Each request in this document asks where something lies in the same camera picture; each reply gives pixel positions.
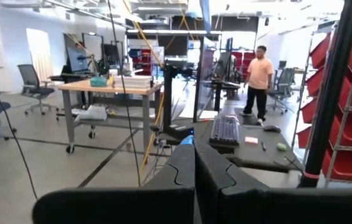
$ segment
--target white plastic bag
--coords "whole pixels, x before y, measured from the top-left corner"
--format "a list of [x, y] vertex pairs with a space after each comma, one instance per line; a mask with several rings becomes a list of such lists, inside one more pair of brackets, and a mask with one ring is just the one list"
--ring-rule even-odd
[[93, 119], [93, 120], [102, 120], [104, 121], [107, 118], [107, 112], [103, 106], [93, 106], [90, 105], [87, 111], [81, 112], [77, 115], [75, 121], [81, 119]]

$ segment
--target black desk surface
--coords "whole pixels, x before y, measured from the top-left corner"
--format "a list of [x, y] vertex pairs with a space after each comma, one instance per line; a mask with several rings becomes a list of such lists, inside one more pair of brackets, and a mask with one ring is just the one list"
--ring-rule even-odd
[[[195, 138], [200, 138], [204, 142], [209, 142], [212, 121], [193, 123]], [[180, 142], [165, 133], [158, 136], [169, 142]], [[258, 144], [245, 143], [245, 137], [253, 137], [259, 140]], [[287, 146], [287, 151], [277, 150], [277, 144], [282, 143]], [[270, 170], [275, 172], [288, 172], [290, 170], [302, 170], [300, 161], [296, 158], [289, 144], [281, 133], [265, 132], [261, 128], [248, 128], [239, 126], [239, 146], [234, 150], [234, 155], [241, 159], [244, 167]]]

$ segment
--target peach t-shirt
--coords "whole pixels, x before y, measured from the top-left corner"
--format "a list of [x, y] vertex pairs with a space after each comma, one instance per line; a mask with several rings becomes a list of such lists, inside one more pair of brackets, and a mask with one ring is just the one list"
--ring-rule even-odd
[[258, 89], [266, 90], [269, 83], [269, 75], [273, 74], [273, 65], [267, 58], [253, 59], [248, 67], [250, 78], [248, 86]]

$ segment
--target sneaker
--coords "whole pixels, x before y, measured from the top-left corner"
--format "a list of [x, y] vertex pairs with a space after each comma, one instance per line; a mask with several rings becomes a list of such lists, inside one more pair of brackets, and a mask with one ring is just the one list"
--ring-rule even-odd
[[239, 115], [241, 115], [241, 116], [250, 116], [250, 115], [252, 115], [252, 113], [245, 113], [245, 112], [240, 112], [239, 113]]

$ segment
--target black pants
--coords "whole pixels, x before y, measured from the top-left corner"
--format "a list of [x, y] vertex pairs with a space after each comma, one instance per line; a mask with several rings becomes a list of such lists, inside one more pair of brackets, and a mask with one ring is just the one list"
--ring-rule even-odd
[[265, 121], [265, 106], [267, 103], [267, 94], [265, 90], [258, 90], [252, 87], [248, 87], [248, 99], [246, 101], [246, 106], [244, 109], [245, 114], [252, 113], [252, 107], [256, 97], [256, 104], [257, 104], [257, 118], [262, 119]]

